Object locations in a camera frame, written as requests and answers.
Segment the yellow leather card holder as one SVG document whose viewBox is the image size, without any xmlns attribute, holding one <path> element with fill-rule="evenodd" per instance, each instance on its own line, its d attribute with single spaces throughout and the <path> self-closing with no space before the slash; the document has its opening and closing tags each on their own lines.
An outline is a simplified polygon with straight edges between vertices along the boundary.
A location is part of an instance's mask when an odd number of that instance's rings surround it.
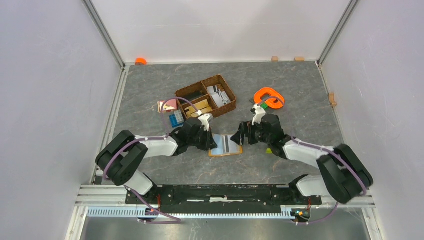
<svg viewBox="0 0 424 240">
<path fill-rule="evenodd" d="M 209 157 L 224 157 L 243 153 L 242 147 L 231 140 L 231 135 L 213 134 L 212 137 L 217 147 L 209 150 Z"/>
</svg>

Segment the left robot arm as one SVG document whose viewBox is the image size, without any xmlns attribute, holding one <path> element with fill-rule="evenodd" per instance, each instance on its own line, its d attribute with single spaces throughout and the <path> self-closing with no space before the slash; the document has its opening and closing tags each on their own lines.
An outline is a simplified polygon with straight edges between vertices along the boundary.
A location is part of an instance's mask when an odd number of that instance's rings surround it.
<svg viewBox="0 0 424 240">
<path fill-rule="evenodd" d="M 154 182 L 139 170 L 142 160 L 179 156 L 189 147 L 201 151 L 215 149 L 217 144 L 210 127 L 212 117 L 209 113 L 190 117 L 181 127 L 163 136 L 137 136 L 123 130 L 100 151 L 95 163 L 116 186 L 136 191 L 140 200 L 151 204 L 157 198 L 157 190 Z"/>
</svg>

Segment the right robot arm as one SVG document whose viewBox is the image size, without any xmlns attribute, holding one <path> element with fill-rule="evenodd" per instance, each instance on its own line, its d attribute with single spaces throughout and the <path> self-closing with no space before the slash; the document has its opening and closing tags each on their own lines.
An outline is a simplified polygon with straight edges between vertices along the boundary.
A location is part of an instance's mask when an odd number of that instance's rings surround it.
<svg viewBox="0 0 424 240">
<path fill-rule="evenodd" d="M 353 198 L 366 195 L 374 184 L 372 175 L 350 146 L 320 146 L 290 136 L 274 114 L 265 115 L 260 123 L 241 122 L 230 139 L 240 146 L 264 143 L 277 157 L 319 169 L 317 176 L 306 175 L 292 181 L 288 196 L 295 204 L 302 204 L 311 196 L 326 194 L 346 204 Z"/>
</svg>

